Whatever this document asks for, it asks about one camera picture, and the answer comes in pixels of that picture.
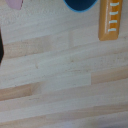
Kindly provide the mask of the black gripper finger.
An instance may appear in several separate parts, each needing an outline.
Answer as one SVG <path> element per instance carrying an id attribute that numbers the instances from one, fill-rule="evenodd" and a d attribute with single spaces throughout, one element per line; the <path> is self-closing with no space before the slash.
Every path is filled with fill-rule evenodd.
<path id="1" fill-rule="evenodd" d="M 1 35 L 1 31 L 0 31 L 0 64 L 2 62 L 3 56 L 4 56 L 4 48 L 3 48 L 2 35 Z"/>

